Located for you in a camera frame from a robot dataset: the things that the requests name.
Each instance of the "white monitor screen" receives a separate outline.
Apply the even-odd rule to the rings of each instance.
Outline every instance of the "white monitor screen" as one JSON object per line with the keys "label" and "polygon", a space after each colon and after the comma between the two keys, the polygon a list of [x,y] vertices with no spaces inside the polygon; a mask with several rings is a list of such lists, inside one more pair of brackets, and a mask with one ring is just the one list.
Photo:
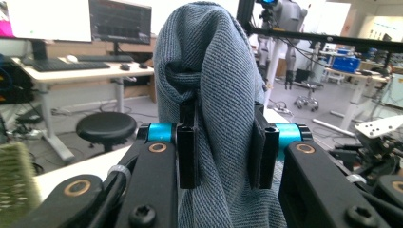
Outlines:
{"label": "white monitor screen", "polygon": [[88,0],[0,0],[0,37],[90,42]]}

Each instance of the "blue band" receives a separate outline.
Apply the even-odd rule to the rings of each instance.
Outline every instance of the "blue band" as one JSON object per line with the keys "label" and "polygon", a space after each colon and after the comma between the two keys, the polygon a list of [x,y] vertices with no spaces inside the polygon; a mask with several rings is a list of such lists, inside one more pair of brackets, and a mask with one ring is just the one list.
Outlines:
{"label": "blue band", "polygon": [[171,142],[172,123],[152,123],[148,128],[149,141]]}
{"label": "blue band", "polygon": [[276,123],[279,130],[279,146],[277,160],[284,161],[284,149],[293,141],[302,141],[301,133],[296,124]]}

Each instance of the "ceiling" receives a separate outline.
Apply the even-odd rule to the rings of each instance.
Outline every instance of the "ceiling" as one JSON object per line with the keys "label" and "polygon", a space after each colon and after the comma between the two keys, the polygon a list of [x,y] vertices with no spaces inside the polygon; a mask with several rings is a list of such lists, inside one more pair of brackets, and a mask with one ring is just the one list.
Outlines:
{"label": "ceiling", "polygon": [[378,5],[402,5],[403,1],[402,0],[361,0],[364,2],[371,2],[373,4],[378,4]]}

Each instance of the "black stool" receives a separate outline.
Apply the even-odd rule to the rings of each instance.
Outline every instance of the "black stool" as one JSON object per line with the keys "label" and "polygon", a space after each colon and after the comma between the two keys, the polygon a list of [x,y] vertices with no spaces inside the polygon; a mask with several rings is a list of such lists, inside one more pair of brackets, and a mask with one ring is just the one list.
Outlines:
{"label": "black stool", "polygon": [[302,109],[302,105],[312,105],[311,111],[316,111],[319,109],[319,101],[312,97],[312,93],[315,92],[315,89],[323,88],[323,84],[311,81],[303,81],[302,84],[307,86],[309,89],[308,96],[299,96],[295,101],[294,105],[296,105],[299,109]]}
{"label": "black stool", "polygon": [[76,132],[80,138],[104,146],[104,152],[112,146],[123,144],[136,130],[136,121],[120,112],[100,112],[84,117],[77,123]]}

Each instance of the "gray-blue towel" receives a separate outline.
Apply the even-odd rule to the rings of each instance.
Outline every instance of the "gray-blue towel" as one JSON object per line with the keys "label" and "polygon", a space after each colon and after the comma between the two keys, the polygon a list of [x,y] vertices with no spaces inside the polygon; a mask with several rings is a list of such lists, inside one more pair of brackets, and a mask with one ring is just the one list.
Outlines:
{"label": "gray-blue towel", "polygon": [[247,155],[254,101],[263,81],[238,22],[217,4],[176,9],[161,29],[154,53],[160,122],[177,123],[179,105],[199,98],[201,185],[180,201],[180,227],[282,227],[281,168],[272,190],[251,190]]}

